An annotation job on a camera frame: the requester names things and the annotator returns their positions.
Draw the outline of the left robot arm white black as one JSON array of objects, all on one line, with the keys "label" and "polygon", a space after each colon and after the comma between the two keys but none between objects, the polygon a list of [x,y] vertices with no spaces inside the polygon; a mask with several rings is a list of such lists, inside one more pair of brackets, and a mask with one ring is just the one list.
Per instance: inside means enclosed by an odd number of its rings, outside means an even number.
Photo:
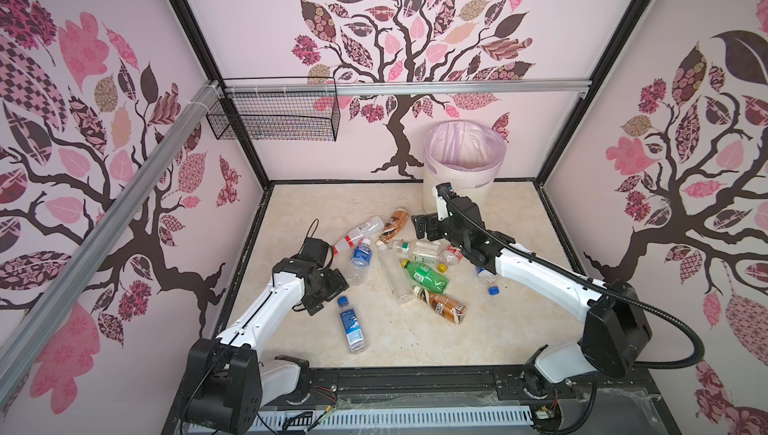
[{"label": "left robot arm white black", "polygon": [[308,255],[278,262],[265,289],[227,329],[198,339],[188,352],[178,428],[202,426],[220,433],[244,434],[260,409],[284,395],[309,391],[309,366],[261,353],[283,319],[301,305],[313,315],[349,288],[342,273]]}]

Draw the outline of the Pocari Sweat bottle white cap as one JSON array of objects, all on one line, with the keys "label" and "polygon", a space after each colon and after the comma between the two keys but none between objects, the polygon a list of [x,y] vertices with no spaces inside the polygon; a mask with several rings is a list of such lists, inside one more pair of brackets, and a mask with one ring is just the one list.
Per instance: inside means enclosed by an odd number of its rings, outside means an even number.
[{"label": "Pocari Sweat bottle white cap", "polygon": [[372,260],[371,240],[369,238],[361,239],[354,247],[349,260],[349,272],[347,281],[351,285],[360,285],[370,268]]}]

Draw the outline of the blue cap water bottle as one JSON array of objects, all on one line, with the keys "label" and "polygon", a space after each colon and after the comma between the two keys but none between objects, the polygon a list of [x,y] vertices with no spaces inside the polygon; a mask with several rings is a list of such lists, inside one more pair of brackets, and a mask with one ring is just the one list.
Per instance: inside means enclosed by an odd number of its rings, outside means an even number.
[{"label": "blue cap water bottle", "polygon": [[351,353],[359,353],[366,348],[367,342],[357,314],[346,296],[340,296],[337,305],[347,346]]}]

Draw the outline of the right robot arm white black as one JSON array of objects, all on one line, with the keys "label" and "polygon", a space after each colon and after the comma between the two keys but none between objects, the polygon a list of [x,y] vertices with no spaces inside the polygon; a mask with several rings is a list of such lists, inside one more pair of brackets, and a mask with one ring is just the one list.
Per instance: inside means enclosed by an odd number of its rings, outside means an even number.
[{"label": "right robot arm white black", "polygon": [[467,197],[439,201],[436,213],[415,216],[413,225],[417,238],[450,242],[474,265],[528,287],[583,324],[576,340],[544,345],[524,364],[521,379],[536,397],[578,375],[627,376],[651,339],[644,311],[629,302],[637,298],[630,285],[564,270],[512,237],[487,230],[479,208]]}]

